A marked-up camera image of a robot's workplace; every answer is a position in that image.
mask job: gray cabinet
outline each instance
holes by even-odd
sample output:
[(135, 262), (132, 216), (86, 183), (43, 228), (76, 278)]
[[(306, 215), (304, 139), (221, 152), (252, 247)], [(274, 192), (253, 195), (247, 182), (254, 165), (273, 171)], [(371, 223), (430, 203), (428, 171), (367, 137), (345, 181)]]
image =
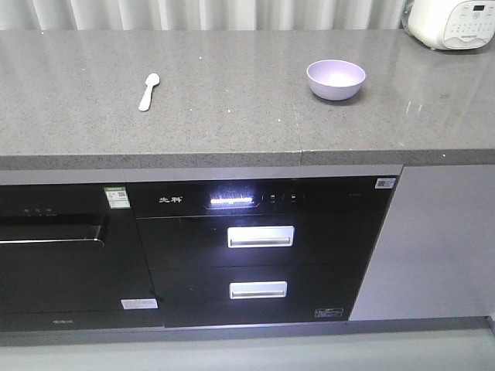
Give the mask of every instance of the gray cabinet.
[(495, 309), (495, 165), (405, 168), (351, 320)]

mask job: black dishwasher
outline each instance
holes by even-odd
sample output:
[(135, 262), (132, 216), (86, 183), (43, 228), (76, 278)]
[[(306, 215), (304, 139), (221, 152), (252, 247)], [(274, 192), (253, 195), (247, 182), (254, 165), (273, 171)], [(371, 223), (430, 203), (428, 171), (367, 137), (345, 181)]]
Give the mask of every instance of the black dishwasher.
[(162, 326), (133, 212), (108, 198), (119, 192), (0, 187), (0, 331)]
[(347, 320), (394, 183), (128, 184), (165, 327)]

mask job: white rice cooker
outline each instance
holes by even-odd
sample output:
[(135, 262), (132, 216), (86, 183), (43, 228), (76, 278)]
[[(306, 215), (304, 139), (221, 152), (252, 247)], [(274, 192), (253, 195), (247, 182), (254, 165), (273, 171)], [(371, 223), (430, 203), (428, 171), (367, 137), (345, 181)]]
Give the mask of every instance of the white rice cooker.
[(495, 33), (495, 0), (407, 0), (402, 25), (432, 49), (475, 49)]

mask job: spoon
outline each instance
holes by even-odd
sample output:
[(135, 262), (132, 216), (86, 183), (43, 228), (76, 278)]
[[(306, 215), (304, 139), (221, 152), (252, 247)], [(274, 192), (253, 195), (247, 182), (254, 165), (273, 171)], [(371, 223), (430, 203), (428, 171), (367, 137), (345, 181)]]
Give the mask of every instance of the spoon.
[(141, 103), (139, 104), (138, 107), (140, 111), (144, 112), (149, 110), (149, 105), (152, 102), (153, 87), (155, 87), (159, 83), (160, 83), (160, 76), (158, 76), (156, 73), (150, 73), (145, 81), (146, 84), (145, 94), (142, 96)]

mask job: purple bowl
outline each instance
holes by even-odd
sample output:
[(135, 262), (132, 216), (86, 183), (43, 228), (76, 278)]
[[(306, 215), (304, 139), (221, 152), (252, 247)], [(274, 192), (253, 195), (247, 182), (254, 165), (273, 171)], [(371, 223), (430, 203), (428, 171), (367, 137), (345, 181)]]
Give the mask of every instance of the purple bowl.
[(306, 73), (312, 92), (327, 100), (351, 98), (366, 80), (361, 67), (345, 60), (319, 60), (310, 64)]

